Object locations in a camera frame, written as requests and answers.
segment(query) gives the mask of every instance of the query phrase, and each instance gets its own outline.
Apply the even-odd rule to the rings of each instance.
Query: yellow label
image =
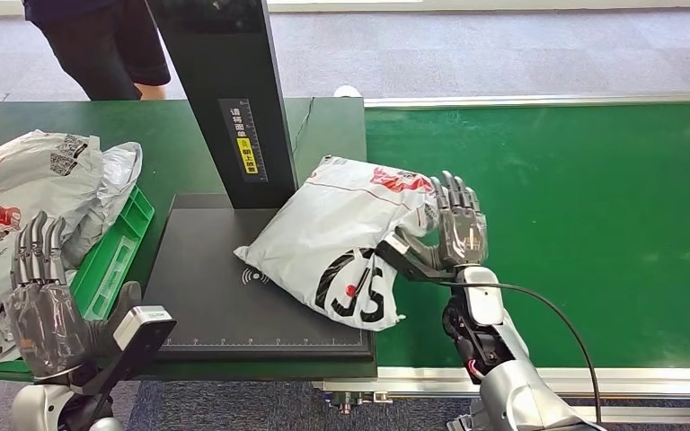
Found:
[[[244,171],[247,173],[258,173],[258,165],[255,164],[255,154],[252,153],[250,139],[246,137],[237,137],[236,144],[239,146],[239,154],[242,156]]]

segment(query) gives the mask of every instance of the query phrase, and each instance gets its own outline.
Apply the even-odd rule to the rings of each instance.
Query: person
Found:
[[[23,2],[25,19],[89,99],[164,99],[171,76],[145,0]]]

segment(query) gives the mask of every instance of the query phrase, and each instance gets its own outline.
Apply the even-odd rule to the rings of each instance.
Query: aluminum frame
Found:
[[[593,394],[587,368],[539,368],[538,373],[564,397]],[[599,390],[610,398],[690,399],[690,368],[598,368]],[[332,379],[315,384],[327,392],[386,392],[395,398],[474,397],[464,368],[380,366],[376,379]]]
[[[690,103],[690,93],[676,94],[568,94],[535,96],[425,97],[365,99],[366,109],[441,110],[449,108],[483,108],[496,106],[590,106],[636,105],[642,103]]]

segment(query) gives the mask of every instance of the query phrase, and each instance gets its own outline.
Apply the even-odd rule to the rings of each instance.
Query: black vertical stand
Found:
[[[281,207],[296,175],[265,0],[148,3],[232,205]]]

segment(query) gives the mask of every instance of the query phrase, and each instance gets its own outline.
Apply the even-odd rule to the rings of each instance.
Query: black scanning platform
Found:
[[[374,360],[370,331],[330,321],[234,255],[276,212],[218,194],[173,200],[144,295],[178,321],[158,359]]]

